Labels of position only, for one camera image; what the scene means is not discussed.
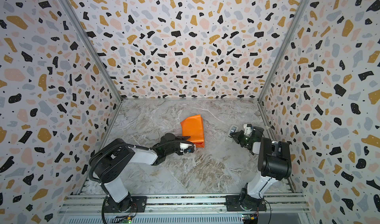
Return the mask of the white tape dispenser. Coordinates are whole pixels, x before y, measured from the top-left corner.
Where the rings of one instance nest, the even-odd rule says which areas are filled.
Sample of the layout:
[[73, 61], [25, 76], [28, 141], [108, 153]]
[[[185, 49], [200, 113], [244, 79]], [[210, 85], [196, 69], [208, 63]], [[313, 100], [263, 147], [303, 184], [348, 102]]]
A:
[[227, 138], [226, 140], [228, 141], [233, 141], [233, 138], [231, 136], [232, 133], [235, 133], [237, 131], [238, 127], [235, 125], [232, 125], [227, 133]]

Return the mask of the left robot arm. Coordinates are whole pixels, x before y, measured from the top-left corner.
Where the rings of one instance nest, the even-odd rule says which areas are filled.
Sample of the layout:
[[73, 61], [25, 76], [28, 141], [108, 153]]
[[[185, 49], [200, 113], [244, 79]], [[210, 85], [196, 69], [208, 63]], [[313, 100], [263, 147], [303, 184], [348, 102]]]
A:
[[129, 163], [157, 166], [172, 154], [179, 156], [195, 152], [196, 145], [188, 136], [167, 133], [153, 147], [126, 143], [118, 138], [97, 152], [89, 161], [89, 179], [97, 182], [117, 204], [128, 201], [127, 190], [120, 174]]

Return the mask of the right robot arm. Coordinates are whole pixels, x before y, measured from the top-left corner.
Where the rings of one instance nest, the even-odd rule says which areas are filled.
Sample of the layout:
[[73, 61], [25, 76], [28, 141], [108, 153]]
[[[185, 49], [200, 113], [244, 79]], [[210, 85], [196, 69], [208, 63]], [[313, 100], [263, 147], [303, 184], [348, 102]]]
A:
[[264, 129], [252, 124], [243, 125], [240, 130], [231, 126], [228, 138], [250, 154], [257, 155], [255, 177], [241, 189], [239, 202], [246, 208], [258, 205], [269, 187], [289, 178], [292, 173], [290, 145], [287, 142], [275, 141], [264, 135]]

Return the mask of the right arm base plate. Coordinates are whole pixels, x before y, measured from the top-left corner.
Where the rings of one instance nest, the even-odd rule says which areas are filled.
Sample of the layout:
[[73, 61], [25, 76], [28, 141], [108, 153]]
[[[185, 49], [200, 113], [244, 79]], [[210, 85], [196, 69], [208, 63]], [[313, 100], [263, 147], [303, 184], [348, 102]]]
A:
[[245, 197], [241, 197], [240, 195], [227, 195], [225, 199], [225, 206], [227, 207], [228, 212], [263, 212], [267, 210], [263, 199], [252, 198], [249, 195]]

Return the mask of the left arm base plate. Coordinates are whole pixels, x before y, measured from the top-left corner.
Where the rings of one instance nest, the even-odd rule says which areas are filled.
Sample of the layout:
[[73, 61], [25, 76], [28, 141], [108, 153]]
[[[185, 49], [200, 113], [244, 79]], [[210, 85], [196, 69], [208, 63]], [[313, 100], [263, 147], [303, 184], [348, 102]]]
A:
[[119, 203], [115, 202], [111, 196], [107, 196], [105, 204], [102, 206], [104, 213], [134, 214], [143, 213], [146, 208], [147, 196], [128, 195]]

